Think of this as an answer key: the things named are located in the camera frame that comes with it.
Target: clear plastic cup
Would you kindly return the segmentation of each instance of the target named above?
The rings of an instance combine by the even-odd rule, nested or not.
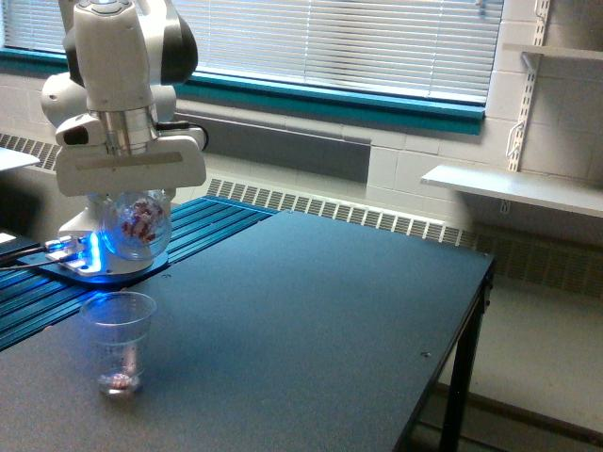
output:
[[[134,393],[144,372],[147,336],[156,303],[137,292],[100,294],[80,310],[93,351],[99,389],[109,396]]]

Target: teal window frame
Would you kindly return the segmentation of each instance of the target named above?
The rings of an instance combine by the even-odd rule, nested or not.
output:
[[[62,73],[62,54],[12,48],[0,49],[0,69],[30,73]],[[403,126],[479,135],[485,117],[482,105],[463,105],[406,97],[368,94],[194,73],[176,92],[184,98],[228,103],[244,108],[286,111],[324,121],[362,123],[366,127]]]

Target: white shelf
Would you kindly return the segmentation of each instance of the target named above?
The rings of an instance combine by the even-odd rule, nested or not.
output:
[[[0,171],[35,165],[40,160],[28,153],[18,153],[10,149],[0,148]]]
[[[603,188],[524,172],[472,165],[440,165],[423,184],[603,218]]]
[[[588,59],[603,61],[603,52],[595,50],[568,49],[565,47],[552,47],[548,45],[503,44],[503,50],[513,50],[526,54],[543,55],[545,57]]]

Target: black cable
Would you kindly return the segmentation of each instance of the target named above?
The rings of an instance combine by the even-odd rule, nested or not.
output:
[[[20,250],[20,251],[11,252],[9,254],[6,254],[6,255],[0,257],[0,266],[3,264],[6,264],[8,262],[14,261],[15,259],[17,259],[19,257],[28,256],[29,254],[34,254],[36,252],[43,252],[43,251],[45,251],[45,247],[35,247],[35,248],[30,248],[28,250]]]
[[[25,268],[37,268],[39,266],[50,266],[51,264],[60,264],[61,262],[69,262],[74,259],[77,259],[76,256],[65,256],[60,259],[56,259],[55,261],[48,262],[39,262],[37,264],[27,264],[25,266],[3,266],[0,267],[0,271],[12,271],[12,270],[23,270]]]

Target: window blinds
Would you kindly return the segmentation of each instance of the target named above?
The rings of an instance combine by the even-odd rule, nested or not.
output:
[[[4,0],[6,45],[60,50],[56,1]],[[173,3],[202,72],[484,104],[503,0]]]
[[[4,45],[63,52],[65,29],[57,0],[2,0]]]

